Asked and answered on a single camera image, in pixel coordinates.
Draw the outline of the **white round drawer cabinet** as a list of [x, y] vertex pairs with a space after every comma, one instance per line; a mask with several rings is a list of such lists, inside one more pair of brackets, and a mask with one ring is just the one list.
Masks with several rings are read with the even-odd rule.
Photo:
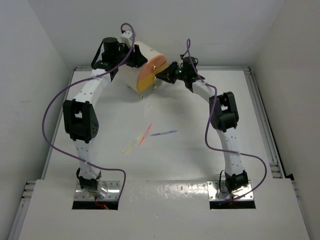
[[156, 74], [168, 67], [168, 61], [164, 54], [145, 43], [137, 41], [135, 44], [139, 46], [139, 52], [146, 58], [146, 62], [138, 68], [121, 66], [115, 79], [120, 80], [144, 99], [162, 84]]

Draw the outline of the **orange thin pen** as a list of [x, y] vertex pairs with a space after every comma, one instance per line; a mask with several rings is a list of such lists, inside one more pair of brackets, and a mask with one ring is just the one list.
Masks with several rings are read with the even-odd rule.
[[141, 140], [139, 142], [139, 145], [138, 145], [139, 147], [144, 143], [144, 141], [145, 141], [145, 139], [146, 139], [151, 127], [152, 127], [152, 123], [149, 124], [148, 128], [146, 129], [145, 133], [143, 134], [143, 136], [142, 136], [142, 138], [141, 138]]

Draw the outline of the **blue ballpoint pen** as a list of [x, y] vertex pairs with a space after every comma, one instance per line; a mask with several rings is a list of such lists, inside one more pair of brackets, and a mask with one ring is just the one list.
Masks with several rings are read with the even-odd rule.
[[163, 131], [163, 132], [152, 133], [152, 134], [150, 134], [150, 136], [151, 137], [162, 136], [162, 135], [172, 134], [172, 133], [176, 133], [176, 132], [178, 132], [178, 130], [168, 130], [168, 131]]

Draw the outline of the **yellow thin pen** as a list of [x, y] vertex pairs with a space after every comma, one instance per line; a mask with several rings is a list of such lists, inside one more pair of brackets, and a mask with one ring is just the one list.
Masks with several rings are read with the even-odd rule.
[[123, 154], [126, 154], [138, 142], [142, 135], [143, 133], [141, 133], [135, 140], [133, 140], [133, 142], [123, 151]]

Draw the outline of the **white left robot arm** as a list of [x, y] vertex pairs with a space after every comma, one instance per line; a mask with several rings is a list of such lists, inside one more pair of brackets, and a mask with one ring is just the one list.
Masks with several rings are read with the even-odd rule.
[[127, 65], [139, 68], [147, 62], [135, 44], [134, 37], [106, 37], [91, 62], [91, 77], [81, 91], [62, 105], [64, 128], [77, 150], [80, 167], [77, 178], [80, 187], [91, 193], [101, 190], [101, 171], [92, 166], [95, 161], [94, 138], [99, 131], [95, 105], [108, 84], [116, 76], [119, 67]]

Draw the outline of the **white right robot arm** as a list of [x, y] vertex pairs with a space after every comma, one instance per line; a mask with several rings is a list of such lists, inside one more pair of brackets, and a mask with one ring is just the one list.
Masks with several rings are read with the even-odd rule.
[[170, 84], [183, 81], [185, 87], [197, 94], [209, 104], [209, 123], [220, 138], [225, 161], [225, 187], [228, 193], [248, 185], [248, 174], [243, 166], [237, 143], [237, 126], [239, 121], [235, 96], [232, 92], [218, 95], [216, 88], [198, 74], [194, 57], [183, 58], [182, 63], [172, 62], [167, 68], [155, 75], [157, 79]]

